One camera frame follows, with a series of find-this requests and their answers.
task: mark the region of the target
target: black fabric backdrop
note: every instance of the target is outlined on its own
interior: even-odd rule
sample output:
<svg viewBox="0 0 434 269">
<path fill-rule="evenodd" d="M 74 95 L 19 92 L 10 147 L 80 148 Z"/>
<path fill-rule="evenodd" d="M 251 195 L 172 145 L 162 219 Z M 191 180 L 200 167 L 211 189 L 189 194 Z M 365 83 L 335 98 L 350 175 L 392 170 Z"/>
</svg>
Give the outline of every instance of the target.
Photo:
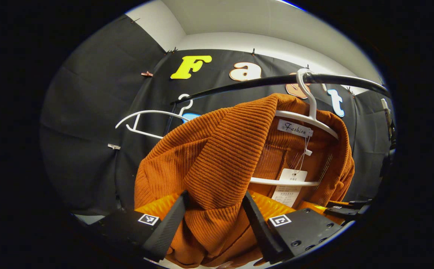
<svg viewBox="0 0 434 269">
<path fill-rule="evenodd" d="M 250 52 L 199 49 L 167 53 L 126 15 L 87 39 L 58 70 L 49 87 L 41 117 L 41 148 L 52 181 L 71 212 L 107 215 L 122 206 L 133 208 L 135 174 L 140 161 L 158 142 L 126 129 L 135 117 L 118 129 L 129 114 L 147 110 L 170 112 L 170 102 L 183 93 L 238 83 L 229 72 L 238 62 L 255 63 L 261 77 L 288 75 L 303 68 L 280 59 Z M 187 80 L 173 80 L 183 56 L 210 55 Z M 143 77 L 150 71 L 153 77 Z M 342 118 L 350 136 L 355 177 L 344 201 L 372 198 L 379 185 L 382 157 L 389 150 L 388 132 L 379 94 L 365 92 L 355 98 L 340 85 L 327 84 L 342 97 Z M 333 112 L 331 97 L 320 85 L 311 85 L 318 109 Z M 255 87 L 196 99 L 186 112 L 205 114 L 232 107 L 272 93 L 286 93 L 285 85 Z M 180 104 L 176 109 L 186 106 Z M 138 130 L 164 135 L 168 116 L 144 114 Z M 182 124 L 174 118 L 171 129 Z M 108 143 L 119 145 L 113 150 Z"/>
</svg>

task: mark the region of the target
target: screw hole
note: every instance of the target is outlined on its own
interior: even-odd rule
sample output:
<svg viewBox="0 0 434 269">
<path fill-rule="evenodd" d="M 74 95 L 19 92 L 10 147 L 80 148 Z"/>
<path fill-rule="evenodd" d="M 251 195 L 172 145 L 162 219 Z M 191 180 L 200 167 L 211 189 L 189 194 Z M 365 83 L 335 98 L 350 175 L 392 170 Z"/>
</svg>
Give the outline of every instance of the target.
<svg viewBox="0 0 434 269">
<path fill-rule="evenodd" d="M 300 241 L 300 240 L 297 240 L 297 241 L 293 241 L 290 245 L 292 246 L 292 247 L 296 247 L 296 246 L 298 246 L 298 245 L 300 245 L 302 242 Z"/>
</svg>

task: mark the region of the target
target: clothing tag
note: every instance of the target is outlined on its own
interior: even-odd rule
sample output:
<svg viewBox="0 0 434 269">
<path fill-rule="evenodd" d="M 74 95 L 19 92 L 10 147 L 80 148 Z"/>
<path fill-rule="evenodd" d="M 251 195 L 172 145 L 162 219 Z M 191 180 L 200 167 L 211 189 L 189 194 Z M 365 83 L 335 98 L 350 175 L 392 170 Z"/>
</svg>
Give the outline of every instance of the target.
<svg viewBox="0 0 434 269">
<path fill-rule="evenodd" d="M 280 131 L 284 131 L 287 133 L 293 133 L 294 135 L 297 136 L 302 136 L 302 137 L 310 137 L 313 136 L 313 130 L 305 127 L 305 126 L 301 126 L 300 124 L 296 124 L 296 123 L 292 123 L 291 121 L 285 121 L 280 119 L 278 122 L 278 129 Z"/>
<path fill-rule="evenodd" d="M 307 173 L 307 171 L 298 172 L 298 170 L 284 168 L 278 180 L 284 180 L 286 182 L 304 182 Z M 292 207 L 301 189 L 302 186 L 277 186 L 272 199 Z"/>
</svg>

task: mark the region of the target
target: orange sweater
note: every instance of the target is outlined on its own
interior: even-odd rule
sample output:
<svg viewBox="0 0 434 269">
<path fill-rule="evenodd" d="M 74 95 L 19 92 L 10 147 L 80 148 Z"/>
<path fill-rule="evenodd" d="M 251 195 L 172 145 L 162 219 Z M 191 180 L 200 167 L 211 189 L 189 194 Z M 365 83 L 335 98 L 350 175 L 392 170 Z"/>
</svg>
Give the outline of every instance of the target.
<svg viewBox="0 0 434 269">
<path fill-rule="evenodd" d="M 275 110 L 308 115 L 309 105 L 297 97 L 275 93 L 223 108 L 189 121 L 166 135 L 142 160 L 135 179 L 135 208 L 185 189 L 191 197 L 166 258 L 184 268 L 216 267 L 228 261 L 237 267 L 262 257 L 241 207 L 247 189 L 272 197 L 275 186 L 249 183 L 251 177 L 278 179 L 304 151 L 304 138 L 277 129 Z M 317 120 L 332 128 L 333 138 L 314 131 L 302 170 L 307 182 L 293 205 L 302 200 L 326 206 L 341 201 L 354 174 L 348 133 L 336 115 L 317 111 Z"/>
</svg>

